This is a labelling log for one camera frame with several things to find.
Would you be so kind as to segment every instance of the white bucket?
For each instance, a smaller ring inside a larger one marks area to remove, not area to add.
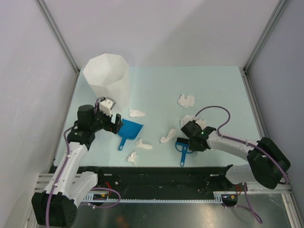
[[[127,108],[130,101],[129,65],[122,56],[103,54],[92,58],[83,74],[97,97],[108,96],[116,101],[114,111]]]

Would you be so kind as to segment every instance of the white table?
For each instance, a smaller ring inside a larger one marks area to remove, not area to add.
[[[180,66],[180,67],[131,67],[131,101],[129,108],[147,113],[145,117],[130,118],[128,110],[122,117],[144,124],[134,141],[127,141],[123,150],[118,150],[121,138],[106,131],[96,133],[96,139],[81,166],[133,166],[127,157],[137,151],[137,166],[179,167],[181,153],[175,149],[176,138],[160,144],[171,128],[177,130],[176,137],[185,137],[180,131],[180,119],[186,114],[195,114],[209,105],[221,105],[231,112],[231,121],[223,132],[247,139],[259,139],[245,87],[237,66]],[[194,95],[195,105],[185,109],[177,100],[181,93]],[[96,95],[80,74],[64,129],[77,119],[78,107],[94,104]],[[220,109],[209,109],[199,115],[208,126],[218,127],[226,121],[227,114]],[[135,147],[142,139],[153,145],[152,150]],[[58,166],[66,149],[62,137],[54,165]],[[241,165],[246,161],[221,151],[194,152],[186,156],[185,167]]]

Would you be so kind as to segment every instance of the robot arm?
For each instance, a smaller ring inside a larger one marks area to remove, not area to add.
[[[32,205],[38,224],[46,224],[49,198],[49,224],[55,227],[71,227],[75,221],[77,208],[87,193],[97,184],[97,174],[83,172],[76,183],[74,177],[80,162],[90,149],[95,133],[102,129],[117,134],[123,123],[116,115],[112,123],[112,108],[115,101],[111,98],[98,100],[95,107],[83,105],[78,108],[77,121],[68,134],[66,143],[69,151],[56,169],[52,180],[43,192],[35,192]]]
[[[289,160],[269,138],[263,137],[258,141],[241,139],[232,141],[218,135],[213,127],[202,130],[195,121],[189,121],[181,131],[189,138],[191,151],[221,150],[248,161],[249,164],[233,165],[229,168],[226,178],[232,184],[257,181],[266,188],[274,189],[283,177],[275,164],[252,145],[262,148],[284,172],[290,168]]]

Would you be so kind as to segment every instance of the crumpled tissue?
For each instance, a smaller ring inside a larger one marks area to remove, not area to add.
[[[136,147],[142,148],[142,149],[146,149],[146,150],[151,150],[153,149],[153,147],[149,144],[143,144],[143,140],[140,139],[135,143]]]
[[[194,106],[194,96],[188,95],[187,97],[185,97],[184,94],[181,94],[177,103],[179,103],[179,105],[183,106],[184,108],[193,107]]]
[[[183,127],[188,123],[189,121],[195,120],[195,123],[197,123],[201,129],[204,129],[206,127],[206,121],[199,119],[193,115],[185,115],[181,120],[180,120],[180,126]]]
[[[136,110],[136,109],[129,109],[129,116],[130,117],[143,117],[145,116],[146,113],[144,112],[141,112],[139,110]]]
[[[132,162],[133,165],[136,165],[137,153],[136,151],[132,152],[131,155],[127,158],[128,162]]]
[[[170,139],[172,139],[174,136],[176,135],[176,130],[174,128],[172,128],[167,137],[162,137],[160,138],[161,143],[167,143]]]

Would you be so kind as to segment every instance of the metal floor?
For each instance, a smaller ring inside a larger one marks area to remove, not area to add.
[[[281,194],[254,194],[250,200],[263,220],[245,209],[207,203],[120,203],[110,209],[79,208],[73,228],[291,228]],[[241,195],[239,205],[247,205]]]

